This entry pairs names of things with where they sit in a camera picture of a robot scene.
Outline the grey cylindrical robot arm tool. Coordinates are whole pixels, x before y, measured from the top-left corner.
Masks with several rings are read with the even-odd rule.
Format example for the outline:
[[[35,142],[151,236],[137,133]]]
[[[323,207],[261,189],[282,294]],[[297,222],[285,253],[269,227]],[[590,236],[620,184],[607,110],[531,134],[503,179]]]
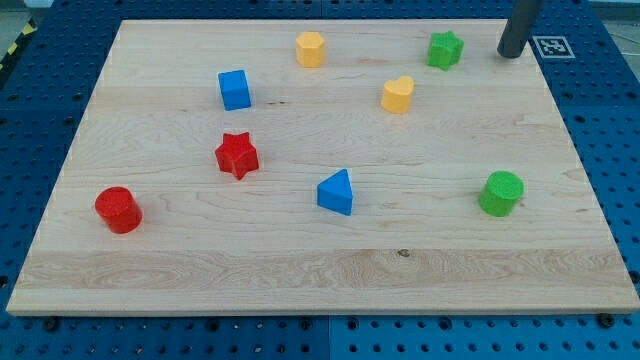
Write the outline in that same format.
[[[514,2],[512,13],[497,46],[497,52],[501,57],[515,59],[521,56],[543,3],[543,0]]]

